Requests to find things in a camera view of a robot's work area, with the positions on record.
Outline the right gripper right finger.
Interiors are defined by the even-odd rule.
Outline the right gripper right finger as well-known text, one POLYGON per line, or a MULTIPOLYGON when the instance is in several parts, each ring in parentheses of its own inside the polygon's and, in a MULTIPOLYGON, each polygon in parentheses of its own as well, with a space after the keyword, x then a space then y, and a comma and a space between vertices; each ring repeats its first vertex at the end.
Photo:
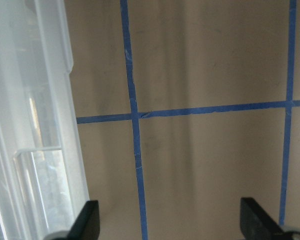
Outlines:
POLYGON ((287 240, 288 236, 252 197, 240 199, 240 231, 246 240, 287 240))

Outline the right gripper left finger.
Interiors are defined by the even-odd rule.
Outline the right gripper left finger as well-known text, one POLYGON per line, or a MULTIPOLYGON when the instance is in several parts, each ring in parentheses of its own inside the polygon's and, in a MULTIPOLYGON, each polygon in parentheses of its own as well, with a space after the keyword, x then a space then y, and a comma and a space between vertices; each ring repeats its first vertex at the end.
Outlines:
POLYGON ((87 201, 72 225, 66 240, 98 240, 101 230, 98 200, 87 201))

